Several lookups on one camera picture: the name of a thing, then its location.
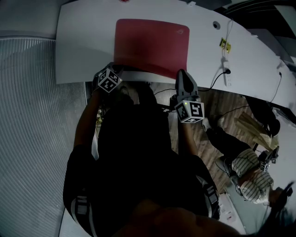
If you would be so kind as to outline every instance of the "red cloth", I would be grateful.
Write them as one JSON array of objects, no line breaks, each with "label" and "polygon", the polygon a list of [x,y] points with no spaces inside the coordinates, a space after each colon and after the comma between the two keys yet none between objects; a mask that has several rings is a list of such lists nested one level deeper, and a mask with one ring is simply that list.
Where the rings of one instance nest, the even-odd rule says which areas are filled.
[{"label": "red cloth", "polygon": [[189,28],[155,20],[116,23],[114,62],[176,79],[187,69]]}]

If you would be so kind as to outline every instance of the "wooden floor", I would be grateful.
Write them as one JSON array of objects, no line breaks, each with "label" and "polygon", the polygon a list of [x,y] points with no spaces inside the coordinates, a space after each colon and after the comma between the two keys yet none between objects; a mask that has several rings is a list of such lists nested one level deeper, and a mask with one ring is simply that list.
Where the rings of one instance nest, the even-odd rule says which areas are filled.
[{"label": "wooden floor", "polygon": [[[151,83],[151,88],[154,93],[165,90],[168,88],[174,88],[174,84],[166,83]],[[129,86],[130,96],[137,103],[137,94],[133,92]],[[174,90],[167,90],[157,94],[155,97],[159,104],[169,105],[169,99],[176,94]],[[210,90],[208,92],[200,92],[201,101],[204,103],[205,116],[212,119],[216,115],[222,115],[235,108],[246,106],[247,101],[239,94],[224,92],[219,90]],[[230,135],[235,136],[239,140],[246,142],[251,147],[254,146],[254,142],[251,141],[249,136],[238,129],[234,124],[234,118],[241,115],[242,112],[252,115],[249,107],[234,110],[225,115],[225,121],[223,129]],[[178,118],[175,112],[172,112],[168,116],[170,126],[170,136],[172,141],[172,149],[178,153]],[[207,166],[219,193],[223,192],[225,185],[229,182],[227,175],[222,172],[216,165],[215,160],[222,156],[216,148],[214,148],[209,142],[206,133],[204,132],[201,123],[191,125],[194,130],[194,140],[198,147],[198,155]]]}]

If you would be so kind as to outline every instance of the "fiducial marker cube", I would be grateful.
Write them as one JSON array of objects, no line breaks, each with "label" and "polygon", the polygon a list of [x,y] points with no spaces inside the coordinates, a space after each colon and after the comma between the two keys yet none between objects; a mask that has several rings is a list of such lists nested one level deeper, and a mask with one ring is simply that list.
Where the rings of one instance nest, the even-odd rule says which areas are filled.
[{"label": "fiducial marker cube", "polygon": [[267,170],[268,170],[268,167],[269,167],[268,164],[263,164],[263,163],[260,164],[260,169],[261,169],[262,171],[267,171]]},{"label": "fiducial marker cube", "polygon": [[109,68],[106,68],[103,72],[101,72],[98,77],[98,86],[108,93],[114,90],[114,88],[122,82],[122,79]]},{"label": "fiducial marker cube", "polygon": [[175,106],[181,123],[196,123],[204,119],[204,104],[202,102],[183,100]]}]

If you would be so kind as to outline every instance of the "white striped fabric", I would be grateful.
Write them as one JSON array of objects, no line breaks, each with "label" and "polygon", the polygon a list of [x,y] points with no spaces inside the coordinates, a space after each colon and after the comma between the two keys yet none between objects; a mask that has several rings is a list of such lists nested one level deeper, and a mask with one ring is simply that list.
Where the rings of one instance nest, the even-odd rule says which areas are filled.
[{"label": "white striped fabric", "polygon": [[[239,154],[232,161],[232,170],[242,177],[248,170],[259,165],[258,157],[252,149],[247,149]],[[244,182],[240,188],[243,197],[254,203],[262,203],[268,201],[270,188],[273,186],[273,179],[268,172],[258,170],[257,173]]]}]

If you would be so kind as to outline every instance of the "power cable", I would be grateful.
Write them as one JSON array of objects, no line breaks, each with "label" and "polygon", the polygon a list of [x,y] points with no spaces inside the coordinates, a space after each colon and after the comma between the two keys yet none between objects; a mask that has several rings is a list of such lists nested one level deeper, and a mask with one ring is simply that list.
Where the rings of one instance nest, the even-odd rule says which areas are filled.
[{"label": "power cable", "polygon": [[271,103],[273,102],[274,98],[276,97],[277,93],[278,93],[278,88],[279,88],[279,85],[281,84],[281,81],[282,81],[282,73],[280,72],[279,75],[281,76],[280,80],[279,80],[279,84],[277,86],[277,90],[276,90],[276,93],[274,94],[274,97],[272,98],[272,100],[270,101]]},{"label": "power cable", "polygon": [[227,23],[227,34],[226,34],[226,38],[225,38],[225,45],[224,47],[222,48],[222,56],[226,59],[226,46],[227,46],[227,42],[229,40],[229,35],[230,35],[230,32],[232,30],[232,26],[233,26],[233,19],[231,19],[231,27],[230,27],[230,30],[228,32],[228,25],[229,25],[230,21]]},{"label": "power cable", "polygon": [[[251,162],[249,159],[248,159],[248,157],[237,157],[237,158],[235,158],[235,159],[246,159],[246,160],[248,160],[252,165],[254,165],[255,167],[257,166],[255,163],[253,163],[253,162]],[[224,167],[224,170],[225,170],[225,173],[227,174],[227,176],[230,178],[230,171],[229,171],[229,168],[228,168],[228,166],[227,166],[227,169],[228,169],[228,171],[229,171],[229,173],[227,172],[227,170],[226,170],[226,167],[225,167],[225,161],[227,160],[227,157],[225,158],[225,160],[223,161],[223,167]],[[235,185],[235,191],[237,192],[237,194],[239,194],[240,196],[242,196],[241,195],[241,191],[240,191],[240,189],[239,189],[239,192],[238,192],[238,190],[237,190],[237,185]]]},{"label": "power cable", "polygon": [[230,111],[226,112],[225,114],[230,113],[230,112],[232,112],[232,111],[234,111],[234,110],[237,110],[237,109],[245,108],[245,107],[250,107],[250,106],[242,106],[242,107],[239,107],[239,108],[236,108],[236,109],[230,110]]},{"label": "power cable", "polygon": [[277,11],[277,9],[258,10],[258,11],[248,12],[248,13],[253,13],[253,12],[266,12],[266,11]]},{"label": "power cable", "polygon": [[213,85],[212,85],[209,89],[206,89],[206,90],[198,90],[198,91],[206,92],[206,91],[211,90],[211,89],[213,88],[214,84],[216,83],[217,79],[219,78],[219,76],[221,76],[222,74],[230,74],[230,73],[231,73],[231,71],[230,71],[229,69],[227,69],[225,72],[220,73],[220,74],[216,77],[216,79],[215,79]]},{"label": "power cable", "polygon": [[163,91],[168,91],[168,90],[177,90],[177,89],[173,89],[173,88],[171,88],[171,89],[165,89],[165,90],[163,90]]}]

